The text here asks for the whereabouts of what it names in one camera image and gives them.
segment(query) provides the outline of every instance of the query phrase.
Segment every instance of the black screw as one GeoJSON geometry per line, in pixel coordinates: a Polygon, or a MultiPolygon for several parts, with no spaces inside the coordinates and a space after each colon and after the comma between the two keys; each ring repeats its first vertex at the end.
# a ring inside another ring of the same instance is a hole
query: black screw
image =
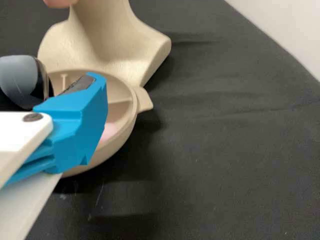
{"type": "Polygon", "coordinates": [[[44,116],[42,116],[40,113],[30,113],[28,115],[25,115],[23,117],[24,122],[35,122],[40,119],[42,119],[44,116]]]}

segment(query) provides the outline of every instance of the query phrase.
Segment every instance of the black fabric surface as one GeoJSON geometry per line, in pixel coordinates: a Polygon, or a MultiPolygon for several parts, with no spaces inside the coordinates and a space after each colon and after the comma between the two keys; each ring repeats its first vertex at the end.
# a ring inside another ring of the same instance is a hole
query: black fabric surface
{"type": "MultiPolygon", "coordinates": [[[[145,86],[154,110],[59,182],[27,239],[319,239],[319,83],[222,0],[131,3],[173,41],[145,86]]],[[[67,14],[1,0],[0,54],[35,55],[67,14]]]]}

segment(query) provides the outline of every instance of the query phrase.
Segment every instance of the beige mannequin bust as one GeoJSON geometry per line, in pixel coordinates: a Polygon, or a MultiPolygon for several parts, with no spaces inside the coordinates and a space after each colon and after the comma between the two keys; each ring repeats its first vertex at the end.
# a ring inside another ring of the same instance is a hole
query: beige mannequin bust
{"type": "Polygon", "coordinates": [[[171,50],[171,40],[140,21],[129,0],[80,0],[45,34],[38,58],[48,72],[91,69],[144,86],[171,50]]]}

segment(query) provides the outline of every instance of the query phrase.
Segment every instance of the mannequin neck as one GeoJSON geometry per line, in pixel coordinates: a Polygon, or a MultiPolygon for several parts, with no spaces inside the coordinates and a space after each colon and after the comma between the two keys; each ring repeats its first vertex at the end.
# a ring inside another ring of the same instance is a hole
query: mannequin neck
{"type": "Polygon", "coordinates": [[[68,22],[80,22],[85,29],[103,27],[105,31],[108,26],[119,25],[119,18],[128,18],[128,13],[133,13],[129,0],[79,0],[70,7],[68,22]]]}

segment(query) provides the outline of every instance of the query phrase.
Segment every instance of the white plastic bar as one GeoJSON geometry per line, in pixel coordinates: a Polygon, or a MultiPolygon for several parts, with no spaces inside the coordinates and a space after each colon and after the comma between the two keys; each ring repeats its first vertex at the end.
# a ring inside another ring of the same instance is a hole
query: white plastic bar
{"type": "Polygon", "coordinates": [[[0,189],[53,130],[47,114],[36,121],[23,121],[31,113],[0,112],[0,189]]]}
{"type": "Polygon", "coordinates": [[[24,240],[61,174],[39,173],[0,190],[0,239],[24,240]]]}

